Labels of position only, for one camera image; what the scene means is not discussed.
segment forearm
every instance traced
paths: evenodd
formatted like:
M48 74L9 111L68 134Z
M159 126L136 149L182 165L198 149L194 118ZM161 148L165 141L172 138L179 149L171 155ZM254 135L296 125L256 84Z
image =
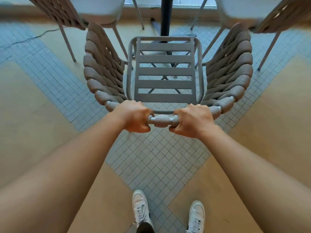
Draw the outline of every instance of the forearm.
M0 232L67 232L123 130L108 114L0 192Z
M252 153L218 126L202 135L241 200L264 232L310 232L311 192Z

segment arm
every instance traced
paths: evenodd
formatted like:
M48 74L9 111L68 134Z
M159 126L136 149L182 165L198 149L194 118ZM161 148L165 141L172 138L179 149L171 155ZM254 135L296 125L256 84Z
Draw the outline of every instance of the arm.
M311 232L311 190L252 153L216 126L207 106L175 111L170 131L198 138L213 154L264 232Z
M123 102L2 189L0 232L67 232L119 133L149 132L149 114L141 102Z

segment gray chair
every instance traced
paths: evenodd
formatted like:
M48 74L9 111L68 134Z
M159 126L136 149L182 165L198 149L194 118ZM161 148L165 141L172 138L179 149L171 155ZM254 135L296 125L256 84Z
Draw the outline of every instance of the gray chair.
M59 29L64 37L67 48L72 60L76 58L72 52L71 46L65 34L64 26L75 27L85 30L88 23L95 22L104 28L112 28L120 43L120 46L127 58L127 51L123 45L116 24L121 17L122 8L125 0L30 0L35 6L46 13L52 20L58 23ZM137 9L138 17L142 25L136 0L133 0Z
M202 6L192 23L191 30L197 22ZM299 19L310 14L311 0L215 0L220 22L222 24L202 57L207 54L225 28L231 28L236 23L243 23L253 33L275 33L268 50L263 57L258 70L266 61L271 49L282 31L289 29Z
M105 105L108 111L112 111L124 100L132 99L132 57L127 61L120 59L114 50L110 40L104 30L97 24L91 23L86 36L84 56L84 76L87 85L96 100L101 105ZM145 43L144 41L160 40L163 43ZM216 119L221 113L229 111L234 102L239 101L250 83L253 74L252 46L250 34L246 26L236 24L231 28L228 35L220 45L211 61L201 63L201 44L194 38L184 37L137 37L129 45L129 52L134 47L136 58L134 99L142 102L170 102L180 101L187 103L201 103L208 105L212 111L213 118ZM196 100L194 53L198 53L200 62L198 68L198 78L200 94ZM184 52L184 55L144 55L144 51L172 51ZM151 63L173 63L175 67L141 67L140 64ZM177 64L187 64L187 67L176 67ZM124 67L127 67L127 89L123 90ZM207 92L204 94L204 82L202 66L206 66ZM167 80L167 76L189 77L188 80ZM139 76L162 76L159 80L143 80ZM190 94L152 94L139 93L139 88L156 89L191 89ZM168 125L177 126L179 118L177 115L169 117L172 111L155 111L155 113L165 113L156 117L149 116L147 124L154 124L157 127Z

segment person's left shoe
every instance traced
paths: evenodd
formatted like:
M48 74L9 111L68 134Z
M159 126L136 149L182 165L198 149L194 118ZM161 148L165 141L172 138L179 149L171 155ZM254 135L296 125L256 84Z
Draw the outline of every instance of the person's left shoe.
M133 193L133 210L137 228L143 222L149 223L153 228L147 198L141 190L135 190Z
M190 207L189 223L186 233L203 233L205 210L200 201L194 201Z

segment person's right arm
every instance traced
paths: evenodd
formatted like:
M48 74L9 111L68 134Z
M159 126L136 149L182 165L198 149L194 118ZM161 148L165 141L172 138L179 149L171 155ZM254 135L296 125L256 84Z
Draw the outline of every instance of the person's right arm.
M207 106L174 114L180 123L170 131L207 146L263 232L311 232L311 189L234 141Z

